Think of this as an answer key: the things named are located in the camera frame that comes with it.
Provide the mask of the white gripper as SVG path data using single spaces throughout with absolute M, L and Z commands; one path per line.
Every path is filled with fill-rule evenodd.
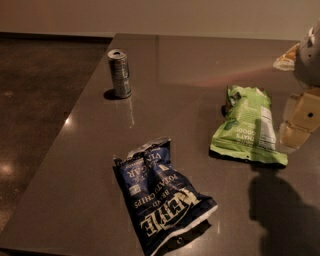
M 320 127 L 320 22 L 315 23 L 297 43 L 278 57 L 273 67 L 294 71 L 297 80 L 313 87 L 301 94 L 291 94 L 286 102 L 279 127 L 277 150 L 298 150 Z

